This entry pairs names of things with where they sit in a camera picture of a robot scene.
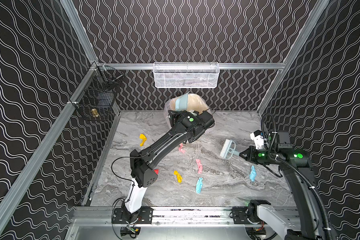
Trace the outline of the pale green hand brush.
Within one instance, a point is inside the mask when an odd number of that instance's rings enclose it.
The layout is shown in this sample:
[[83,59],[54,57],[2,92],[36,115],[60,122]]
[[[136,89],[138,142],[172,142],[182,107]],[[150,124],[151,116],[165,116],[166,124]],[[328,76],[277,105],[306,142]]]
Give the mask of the pale green hand brush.
[[220,152],[220,157],[223,159],[230,159],[232,156],[239,156],[240,153],[236,150],[236,143],[232,140],[226,139],[223,148]]

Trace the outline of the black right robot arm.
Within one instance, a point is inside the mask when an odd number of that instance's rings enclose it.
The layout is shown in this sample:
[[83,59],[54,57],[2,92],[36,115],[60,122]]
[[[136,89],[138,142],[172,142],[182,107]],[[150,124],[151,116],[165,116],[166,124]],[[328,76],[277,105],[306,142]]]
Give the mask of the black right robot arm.
[[325,204],[314,181],[313,164],[308,154],[290,144],[277,144],[275,149],[250,146],[238,154],[247,162],[267,167],[279,166],[298,210],[300,222],[292,223],[276,212],[266,200],[251,200],[246,211],[252,224],[265,223],[284,240],[336,240]]

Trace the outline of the pale green dustpan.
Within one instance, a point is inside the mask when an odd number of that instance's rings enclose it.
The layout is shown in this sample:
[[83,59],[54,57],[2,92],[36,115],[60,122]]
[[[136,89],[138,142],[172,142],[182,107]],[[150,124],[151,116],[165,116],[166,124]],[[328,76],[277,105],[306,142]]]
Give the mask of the pale green dustpan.
[[189,97],[189,94],[186,93],[186,94],[176,98],[175,111],[186,111],[188,109],[188,97]]

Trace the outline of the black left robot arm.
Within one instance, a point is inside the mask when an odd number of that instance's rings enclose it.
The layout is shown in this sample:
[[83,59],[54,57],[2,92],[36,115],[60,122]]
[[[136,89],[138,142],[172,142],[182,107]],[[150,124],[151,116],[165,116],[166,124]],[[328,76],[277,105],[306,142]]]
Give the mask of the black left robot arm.
[[145,192],[158,178],[154,171],[159,162],[182,143],[193,143],[215,124],[208,111],[191,113],[188,111],[168,111],[171,129],[149,147],[130,154],[132,185],[124,208],[137,213],[142,207]]

